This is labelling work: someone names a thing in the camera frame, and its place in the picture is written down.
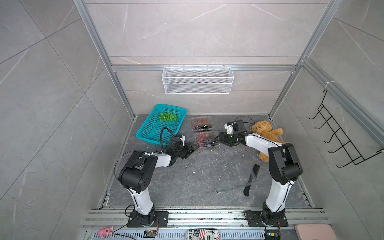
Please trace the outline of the red grape bunch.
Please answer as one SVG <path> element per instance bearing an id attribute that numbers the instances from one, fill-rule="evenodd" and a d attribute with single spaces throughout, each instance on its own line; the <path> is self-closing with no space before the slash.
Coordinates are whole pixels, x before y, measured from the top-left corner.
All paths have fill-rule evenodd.
<path id="1" fill-rule="evenodd" d="M 206 133 L 197 134 L 197 144 L 199 147 L 205 147 L 205 141 L 208 140 L 208 135 Z"/>
<path id="2" fill-rule="evenodd" d="M 211 126 L 211 121 L 209 121 L 208 119 L 199 119 L 197 120 L 193 127 L 195 128 L 196 126 Z"/>

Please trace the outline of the clear plastic clamshell container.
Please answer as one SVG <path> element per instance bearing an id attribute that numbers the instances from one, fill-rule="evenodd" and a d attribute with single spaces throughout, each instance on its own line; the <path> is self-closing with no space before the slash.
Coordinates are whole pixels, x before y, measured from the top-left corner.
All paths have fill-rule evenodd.
<path id="1" fill-rule="evenodd" d="M 191 118 L 192 130 L 197 132 L 208 132 L 213 130 L 214 124 L 211 116 Z"/>

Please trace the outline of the teal plastic basket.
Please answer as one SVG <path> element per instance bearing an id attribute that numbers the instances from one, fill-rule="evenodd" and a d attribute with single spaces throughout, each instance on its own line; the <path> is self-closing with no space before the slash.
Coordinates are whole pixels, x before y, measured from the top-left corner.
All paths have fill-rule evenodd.
<path id="1" fill-rule="evenodd" d="M 173 113 L 178 116 L 179 120 L 176 122 L 161 122 L 158 120 L 158 117 L 162 112 Z M 186 115 L 186 109 L 170 105 L 158 104 L 154 107 L 152 112 L 139 128 L 138 132 L 136 133 L 136 137 L 137 139 L 142 140 L 148 144 L 160 146 L 161 130 L 163 128 L 168 128 L 172 131 L 173 134 L 176 135 L 181 128 Z"/>

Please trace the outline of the dark purple grape bunch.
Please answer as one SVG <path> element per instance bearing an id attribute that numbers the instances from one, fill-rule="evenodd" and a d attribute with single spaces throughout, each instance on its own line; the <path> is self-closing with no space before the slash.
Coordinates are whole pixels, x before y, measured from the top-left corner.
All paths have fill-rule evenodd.
<path id="1" fill-rule="evenodd" d="M 211 131 L 212 129 L 212 126 L 196 126 L 195 128 L 193 128 L 195 132 L 206 132 Z"/>

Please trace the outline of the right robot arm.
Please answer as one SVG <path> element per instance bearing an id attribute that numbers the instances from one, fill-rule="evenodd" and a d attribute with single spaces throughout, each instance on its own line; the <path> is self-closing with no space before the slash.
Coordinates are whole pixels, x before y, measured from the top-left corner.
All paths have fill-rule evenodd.
<path id="1" fill-rule="evenodd" d="M 269 163 L 272 185 L 267 200 L 263 203 L 261 220 L 265 226 L 272 227 L 285 217 L 286 200 L 289 192 L 303 168 L 291 143 L 281 142 L 279 136 L 283 129 L 273 129 L 268 121 L 254 123 L 248 131 L 242 120 L 225 124 L 225 131 L 216 140 L 226 146 L 239 144 L 260 152 L 259 159 Z"/>

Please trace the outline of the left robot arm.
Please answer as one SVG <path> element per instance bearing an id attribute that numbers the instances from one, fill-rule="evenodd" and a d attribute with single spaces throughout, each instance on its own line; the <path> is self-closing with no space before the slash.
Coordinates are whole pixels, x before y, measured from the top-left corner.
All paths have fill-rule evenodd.
<path id="1" fill-rule="evenodd" d="M 133 199 L 134 207 L 129 218 L 138 221 L 144 227 L 159 223 L 148 190 L 155 169 L 170 167 L 178 159 L 185 160 L 198 148 L 186 141 L 184 135 L 176 135 L 166 127 L 161 129 L 160 144 L 159 152 L 134 150 L 123 154 L 120 160 L 127 155 L 129 158 L 119 174 L 114 173 L 115 178 L 128 190 Z"/>

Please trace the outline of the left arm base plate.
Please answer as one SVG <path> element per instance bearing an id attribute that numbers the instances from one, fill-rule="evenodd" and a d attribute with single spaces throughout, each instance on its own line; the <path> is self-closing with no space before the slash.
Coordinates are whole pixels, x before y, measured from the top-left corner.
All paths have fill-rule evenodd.
<path id="1" fill-rule="evenodd" d="M 149 228 L 160 227 L 166 228 L 169 221 L 169 212 L 155 211 L 148 215 L 139 214 L 137 211 L 132 211 L 129 216 L 128 228 Z"/>

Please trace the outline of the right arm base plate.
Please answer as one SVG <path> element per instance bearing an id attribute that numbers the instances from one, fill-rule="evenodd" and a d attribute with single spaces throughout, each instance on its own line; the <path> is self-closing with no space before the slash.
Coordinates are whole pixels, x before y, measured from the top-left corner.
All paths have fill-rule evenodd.
<path id="1" fill-rule="evenodd" d="M 288 227 L 286 210 L 272 213 L 268 209 L 262 211 L 246 210 L 244 216 L 249 227 Z"/>

